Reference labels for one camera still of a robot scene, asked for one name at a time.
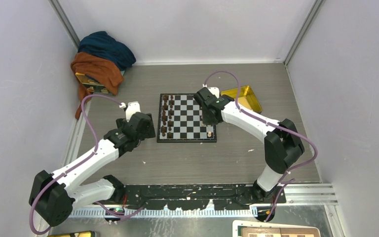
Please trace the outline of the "gold tin box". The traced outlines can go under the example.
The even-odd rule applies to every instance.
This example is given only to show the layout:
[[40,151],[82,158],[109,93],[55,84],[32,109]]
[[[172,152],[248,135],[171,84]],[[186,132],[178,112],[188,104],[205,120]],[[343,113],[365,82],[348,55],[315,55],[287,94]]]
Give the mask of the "gold tin box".
[[[238,88],[232,88],[221,92],[222,95],[228,95],[232,98],[236,98]],[[253,89],[249,85],[242,86],[238,96],[238,102],[245,108],[260,114],[263,110],[254,94]]]

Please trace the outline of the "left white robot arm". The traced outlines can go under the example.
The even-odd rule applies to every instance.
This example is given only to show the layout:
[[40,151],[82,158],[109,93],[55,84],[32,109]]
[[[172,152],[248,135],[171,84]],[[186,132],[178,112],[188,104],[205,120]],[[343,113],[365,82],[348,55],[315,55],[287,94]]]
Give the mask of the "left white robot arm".
[[120,203],[125,187],[113,175],[97,182],[83,182],[106,164],[133,151],[145,139],[155,137],[151,114],[136,112],[130,119],[116,120],[117,128],[108,131],[92,148],[70,164],[48,173],[39,172],[33,182],[29,204],[51,227],[63,223],[76,209],[98,201]]

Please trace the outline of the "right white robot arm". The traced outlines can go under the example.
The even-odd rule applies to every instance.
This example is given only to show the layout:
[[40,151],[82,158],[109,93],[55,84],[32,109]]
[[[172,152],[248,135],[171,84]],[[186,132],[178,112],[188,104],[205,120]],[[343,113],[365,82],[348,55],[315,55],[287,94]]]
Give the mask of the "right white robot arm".
[[254,182],[253,193],[257,201],[268,202],[283,174],[304,153],[294,123],[257,114],[230,96],[221,95],[216,87],[203,87],[193,98],[202,110],[202,121],[206,125],[233,124],[263,143],[266,166]]

